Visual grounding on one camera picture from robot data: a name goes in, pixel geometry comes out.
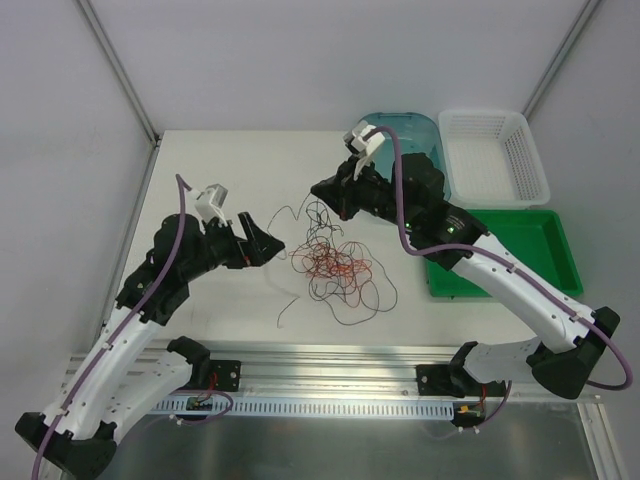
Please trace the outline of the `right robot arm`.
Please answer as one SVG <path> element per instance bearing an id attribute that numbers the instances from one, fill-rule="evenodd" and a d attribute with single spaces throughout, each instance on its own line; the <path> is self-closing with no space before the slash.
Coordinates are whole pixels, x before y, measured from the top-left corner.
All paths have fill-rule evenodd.
<path id="1" fill-rule="evenodd" d="M 365 211 L 404 227 L 402 239 L 420 256 L 462 277 L 499 301 L 534 333 L 515 343 L 464 343 L 438 389 L 461 398 L 492 382 L 537 383 L 569 400 L 590 375 L 620 317 L 592 309 L 554 288 L 519 261 L 487 226 L 444 198 L 444 175 L 424 153 L 405 154 L 402 171 L 383 178 L 356 158 L 310 189 L 342 220 Z"/>

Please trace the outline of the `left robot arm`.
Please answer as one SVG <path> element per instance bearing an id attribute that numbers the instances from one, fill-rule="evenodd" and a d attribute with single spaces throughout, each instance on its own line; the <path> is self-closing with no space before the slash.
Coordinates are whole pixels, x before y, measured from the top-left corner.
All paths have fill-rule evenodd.
<path id="1" fill-rule="evenodd" d="M 261 267 L 284 243 L 261 230 L 247 212 L 238 216 L 243 236 L 213 218 L 166 217 L 144 261 L 125 280 L 100 339 L 60 396 L 42 412 L 26 412 L 16 433 L 74 479 L 96 479 L 129 430 L 175 390 L 209 390 L 209 350 L 186 336 L 169 342 L 152 368 L 130 384 L 130 367 L 189 298 L 189 284 L 223 266 Z"/>

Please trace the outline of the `teal transparent plastic tub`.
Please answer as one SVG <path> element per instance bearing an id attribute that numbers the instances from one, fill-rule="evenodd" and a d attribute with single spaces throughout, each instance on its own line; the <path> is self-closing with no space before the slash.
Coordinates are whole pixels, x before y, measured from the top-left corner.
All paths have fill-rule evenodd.
<path id="1" fill-rule="evenodd" d="M 390 127 L 396 133 L 403 156 L 405 200 L 410 182 L 427 185 L 430 193 L 450 199 L 441 136 L 434 120 L 415 112 L 376 112 L 365 115 L 361 121 L 374 127 Z"/>

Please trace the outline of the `white perforated plastic basket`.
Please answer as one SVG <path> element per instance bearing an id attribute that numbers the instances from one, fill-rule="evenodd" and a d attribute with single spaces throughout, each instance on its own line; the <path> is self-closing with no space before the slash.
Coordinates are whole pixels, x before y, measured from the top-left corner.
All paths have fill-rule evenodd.
<path id="1" fill-rule="evenodd" d="M 466 209 L 527 209 L 551 194 L 519 112 L 449 109 L 438 115 L 449 201 Z"/>

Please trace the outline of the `green plastic tray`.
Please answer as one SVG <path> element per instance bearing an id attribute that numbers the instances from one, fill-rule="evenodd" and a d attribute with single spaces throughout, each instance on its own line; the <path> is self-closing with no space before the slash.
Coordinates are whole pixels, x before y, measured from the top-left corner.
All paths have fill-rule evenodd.
<path id="1" fill-rule="evenodd" d="M 544 278 L 570 297 L 584 288 L 560 217 L 552 210 L 474 210 L 500 242 Z M 425 263 L 428 291 L 435 298 L 475 299 L 489 294 L 472 282 L 439 265 Z"/>

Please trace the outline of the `aluminium mounting rail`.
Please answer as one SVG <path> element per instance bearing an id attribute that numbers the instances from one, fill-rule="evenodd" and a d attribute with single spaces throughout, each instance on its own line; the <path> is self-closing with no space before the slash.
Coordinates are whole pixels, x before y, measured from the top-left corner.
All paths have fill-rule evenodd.
<path id="1" fill-rule="evenodd" d="M 445 363 L 453 347 L 206 341 L 211 357 L 241 362 L 239 396 L 418 397 L 415 366 Z"/>

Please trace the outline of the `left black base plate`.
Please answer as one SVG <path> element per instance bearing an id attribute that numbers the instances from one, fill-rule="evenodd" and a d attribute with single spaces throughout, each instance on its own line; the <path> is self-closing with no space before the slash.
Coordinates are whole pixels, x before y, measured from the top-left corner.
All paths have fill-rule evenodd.
<path id="1" fill-rule="evenodd" d="M 237 392 L 240 387 L 242 363 L 239 360 L 215 360 L 209 362 L 207 387 L 210 390 Z"/>

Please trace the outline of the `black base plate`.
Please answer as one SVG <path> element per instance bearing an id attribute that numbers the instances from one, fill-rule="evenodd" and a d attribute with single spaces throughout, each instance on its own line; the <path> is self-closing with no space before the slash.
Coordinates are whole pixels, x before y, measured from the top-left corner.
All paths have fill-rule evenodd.
<path id="1" fill-rule="evenodd" d="M 237 392 L 240 387 L 242 363 L 239 360 L 215 360 L 209 362 L 207 387 L 210 390 Z"/>
<path id="2" fill-rule="evenodd" d="M 451 378 L 444 364 L 419 364 L 415 366 L 419 396 L 451 396 Z"/>

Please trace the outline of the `left aluminium frame post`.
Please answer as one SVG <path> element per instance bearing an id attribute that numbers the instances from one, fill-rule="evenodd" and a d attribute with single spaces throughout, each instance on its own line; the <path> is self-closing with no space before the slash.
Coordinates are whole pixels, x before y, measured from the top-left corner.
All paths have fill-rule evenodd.
<path id="1" fill-rule="evenodd" d="M 144 107 L 93 2 L 89 0 L 74 0 L 73 3 L 87 24 L 145 138 L 152 147 L 156 147 L 161 141 L 161 135 Z"/>

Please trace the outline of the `aluminium frame post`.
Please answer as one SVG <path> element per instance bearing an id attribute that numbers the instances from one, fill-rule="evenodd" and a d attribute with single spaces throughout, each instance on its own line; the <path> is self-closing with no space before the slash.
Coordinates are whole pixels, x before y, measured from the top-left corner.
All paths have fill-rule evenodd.
<path id="1" fill-rule="evenodd" d="M 598 11 L 604 4 L 604 0 L 587 0 L 582 2 L 575 18 L 551 56 L 547 66 L 521 110 L 521 114 L 527 120 L 530 120 L 535 115 L 544 99 L 548 96 L 554 82 L 560 75 L 572 51 L 577 47 L 586 30 L 594 21 Z"/>
<path id="2" fill-rule="evenodd" d="M 145 138 L 152 147 L 156 147 L 161 141 L 161 135 L 144 107 L 93 2 L 89 0 L 74 0 L 73 3 L 87 24 Z"/>

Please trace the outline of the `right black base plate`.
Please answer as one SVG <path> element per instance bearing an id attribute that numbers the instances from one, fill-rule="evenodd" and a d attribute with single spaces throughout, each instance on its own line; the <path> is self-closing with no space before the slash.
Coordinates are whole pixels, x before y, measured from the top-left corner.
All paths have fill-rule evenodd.
<path id="1" fill-rule="evenodd" d="M 415 366 L 419 396 L 451 396 L 451 378 L 444 364 L 419 364 Z"/>

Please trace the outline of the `right aluminium frame post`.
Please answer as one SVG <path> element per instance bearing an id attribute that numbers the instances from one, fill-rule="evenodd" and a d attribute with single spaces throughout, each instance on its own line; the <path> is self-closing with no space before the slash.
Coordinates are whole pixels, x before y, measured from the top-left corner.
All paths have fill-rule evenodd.
<path id="1" fill-rule="evenodd" d="M 530 120 L 535 115 L 544 99 L 548 96 L 554 82 L 560 75 L 572 51 L 577 47 L 586 30 L 594 21 L 598 11 L 604 4 L 604 0 L 587 0 L 582 2 L 575 18 L 551 56 L 547 66 L 521 110 L 521 114 L 527 120 Z"/>

